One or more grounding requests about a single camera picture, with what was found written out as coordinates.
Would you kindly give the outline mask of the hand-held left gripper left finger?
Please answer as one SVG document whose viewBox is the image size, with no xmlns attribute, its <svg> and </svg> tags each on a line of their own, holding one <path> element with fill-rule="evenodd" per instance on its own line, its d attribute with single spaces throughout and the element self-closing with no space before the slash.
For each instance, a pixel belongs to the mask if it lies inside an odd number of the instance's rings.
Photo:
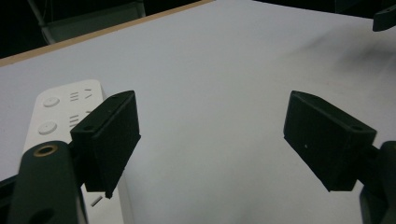
<svg viewBox="0 0 396 224">
<path fill-rule="evenodd" d="M 78 183 L 109 199 L 141 138 L 134 91 L 112 95 L 71 130 Z"/>
</svg>

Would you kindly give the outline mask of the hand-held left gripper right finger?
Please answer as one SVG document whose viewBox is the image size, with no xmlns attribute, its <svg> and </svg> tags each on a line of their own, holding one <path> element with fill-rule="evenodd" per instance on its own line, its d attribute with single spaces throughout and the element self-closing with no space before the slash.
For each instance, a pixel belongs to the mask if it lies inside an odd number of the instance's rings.
<svg viewBox="0 0 396 224">
<path fill-rule="evenodd" d="M 283 134 L 328 191 L 351 191 L 376 130 L 316 95 L 292 91 Z"/>
</svg>

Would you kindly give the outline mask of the white power strip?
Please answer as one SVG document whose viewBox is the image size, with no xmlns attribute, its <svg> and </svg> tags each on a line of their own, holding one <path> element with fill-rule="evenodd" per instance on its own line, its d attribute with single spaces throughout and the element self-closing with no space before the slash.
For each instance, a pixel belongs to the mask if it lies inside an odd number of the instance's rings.
<svg viewBox="0 0 396 224">
<path fill-rule="evenodd" d="M 70 131 L 87 117 L 106 95 L 98 80 L 88 79 L 51 88 L 35 99 L 23 152 L 48 142 L 71 142 Z M 134 224 L 128 213 L 129 204 L 121 198 L 125 179 L 122 178 L 111 199 L 103 192 L 88 192 L 81 188 L 90 224 Z"/>
</svg>

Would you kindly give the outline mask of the grey metal stand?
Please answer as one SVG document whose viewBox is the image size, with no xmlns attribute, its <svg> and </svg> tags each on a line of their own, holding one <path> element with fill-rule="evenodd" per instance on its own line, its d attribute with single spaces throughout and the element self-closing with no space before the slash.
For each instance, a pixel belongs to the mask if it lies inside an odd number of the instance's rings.
<svg viewBox="0 0 396 224">
<path fill-rule="evenodd" d="M 42 10 L 39 9 L 35 0 L 27 0 L 27 2 L 38 21 L 43 38 L 48 45 L 87 35 L 146 16 L 143 0 L 132 0 L 131 3 L 121 6 L 95 10 L 94 12 L 61 20 L 46 20 L 45 11 L 48 9 L 48 3 L 52 4 L 52 0 L 45 0 L 45 6 Z"/>
</svg>

